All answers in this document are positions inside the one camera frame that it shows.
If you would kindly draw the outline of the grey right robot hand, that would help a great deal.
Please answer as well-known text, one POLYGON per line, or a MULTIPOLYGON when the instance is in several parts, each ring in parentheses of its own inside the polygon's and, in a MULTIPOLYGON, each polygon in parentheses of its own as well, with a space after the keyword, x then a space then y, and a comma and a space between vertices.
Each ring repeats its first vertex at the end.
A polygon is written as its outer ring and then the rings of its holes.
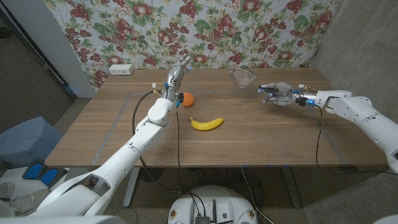
POLYGON ((259 85, 258 92, 264 93, 263 103, 288 106, 295 103, 300 90, 294 90, 288 83, 278 82, 259 85))

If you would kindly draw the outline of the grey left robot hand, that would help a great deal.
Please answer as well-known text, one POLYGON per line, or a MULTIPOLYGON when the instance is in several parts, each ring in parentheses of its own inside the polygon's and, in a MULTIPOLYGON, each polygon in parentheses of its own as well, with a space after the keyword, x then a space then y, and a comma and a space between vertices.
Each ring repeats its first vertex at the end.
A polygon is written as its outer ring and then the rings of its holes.
POLYGON ((170 69, 165 82, 165 91, 162 94, 163 98, 175 101, 176 94, 182 85, 184 75, 192 69, 188 65, 190 61, 190 56, 184 56, 173 68, 170 69))

